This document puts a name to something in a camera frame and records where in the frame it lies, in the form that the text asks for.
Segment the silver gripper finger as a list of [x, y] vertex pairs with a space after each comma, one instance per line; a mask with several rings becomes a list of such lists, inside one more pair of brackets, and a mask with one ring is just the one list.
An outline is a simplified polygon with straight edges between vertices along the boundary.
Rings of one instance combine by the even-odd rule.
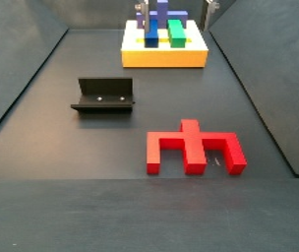
[[135, 5], [135, 10], [142, 14], [143, 20], [143, 28], [144, 32], [150, 32], [150, 1], [139, 0], [139, 3]]
[[217, 0], [205, 0], [206, 3], [206, 16], [205, 16], [205, 27], [203, 29], [207, 30], [210, 26], [211, 16], [215, 11], [221, 8], [221, 4]]

